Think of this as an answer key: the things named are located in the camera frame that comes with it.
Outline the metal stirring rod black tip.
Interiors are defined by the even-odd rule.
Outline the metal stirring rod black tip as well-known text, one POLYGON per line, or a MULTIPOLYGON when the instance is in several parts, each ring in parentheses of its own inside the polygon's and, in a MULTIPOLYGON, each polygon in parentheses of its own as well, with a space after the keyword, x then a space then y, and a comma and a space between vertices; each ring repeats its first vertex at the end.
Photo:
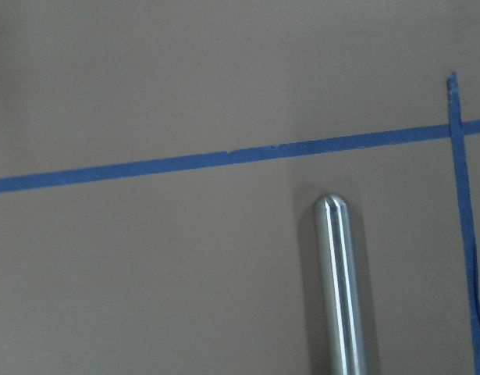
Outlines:
POLYGON ((366 374, 366 351, 350 214, 345 199, 315 202, 315 232, 333 374, 366 374))

